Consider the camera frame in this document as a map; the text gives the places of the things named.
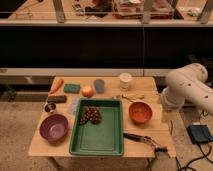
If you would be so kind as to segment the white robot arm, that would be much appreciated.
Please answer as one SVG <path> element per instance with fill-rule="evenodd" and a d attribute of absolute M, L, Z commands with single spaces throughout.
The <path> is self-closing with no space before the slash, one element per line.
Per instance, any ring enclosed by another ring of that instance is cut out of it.
<path fill-rule="evenodd" d="M 188 100 L 213 115 L 213 88 L 205 84 L 207 78 L 207 69 L 200 63 L 171 70 L 165 77 L 166 88 L 160 95 L 163 108 L 178 110 Z"/>

